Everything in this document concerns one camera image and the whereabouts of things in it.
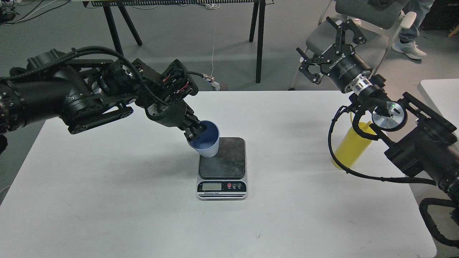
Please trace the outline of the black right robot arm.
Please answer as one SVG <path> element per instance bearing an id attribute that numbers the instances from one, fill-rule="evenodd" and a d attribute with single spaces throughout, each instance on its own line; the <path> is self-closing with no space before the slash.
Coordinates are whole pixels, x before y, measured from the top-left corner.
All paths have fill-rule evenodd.
<path id="1" fill-rule="evenodd" d="M 327 76 L 342 93 L 351 92 L 349 106 L 341 106 L 328 130 L 328 150 L 332 160 L 346 173 L 360 178 L 394 183 L 425 183 L 437 186 L 449 199 L 425 198 L 420 214 L 431 236 L 443 245 L 458 247 L 458 240 L 446 238 L 428 212 L 429 206 L 453 208 L 452 219 L 458 222 L 458 150 L 454 148 L 456 126 L 408 92 L 397 101 L 385 93 L 385 78 L 372 75 L 372 69 L 345 42 L 346 31 L 353 32 L 353 42 L 364 44 L 365 36 L 352 20 L 326 22 L 336 30 L 335 42 L 318 57 L 303 58 L 299 71 L 313 83 Z M 385 156 L 405 177 L 375 177 L 358 173 L 344 165 L 332 150 L 332 132 L 343 113 L 354 113 L 351 127 L 359 137 L 381 139 L 388 149 Z"/>

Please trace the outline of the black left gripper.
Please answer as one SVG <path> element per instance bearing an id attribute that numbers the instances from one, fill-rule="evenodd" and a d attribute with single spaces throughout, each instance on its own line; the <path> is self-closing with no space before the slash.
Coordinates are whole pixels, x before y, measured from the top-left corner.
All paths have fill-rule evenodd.
<path id="1" fill-rule="evenodd" d="M 187 71 L 179 60 L 170 63 L 162 74 L 144 64 L 143 78 L 147 87 L 164 102 L 159 103 L 147 94 L 144 107 L 148 119 L 166 127 L 184 130 L 186 140 L 191 142 L 200 137 L 208 126 L 199 121 L 184 100 L 187 95 L 198 93 L 198 88 Z"/>

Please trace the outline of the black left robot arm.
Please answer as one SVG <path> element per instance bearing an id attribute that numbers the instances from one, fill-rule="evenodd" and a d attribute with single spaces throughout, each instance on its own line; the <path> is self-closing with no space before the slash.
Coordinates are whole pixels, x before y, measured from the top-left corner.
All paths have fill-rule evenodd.
<path id="1" fill-rule="evenodd" d="M 101 46 L 52 49 L 29 58 L 26 68 L 14 67 L 1 78 L 1 152 L 6 133 L 18 128 L 58 117 L 78 134 L 130 116 L 132 103 L 148 119 L 184 131 L 191 142 L 207 126 L 185 102 L 198 93 L 190 75 L 179 60 L 159 73 Z"/>

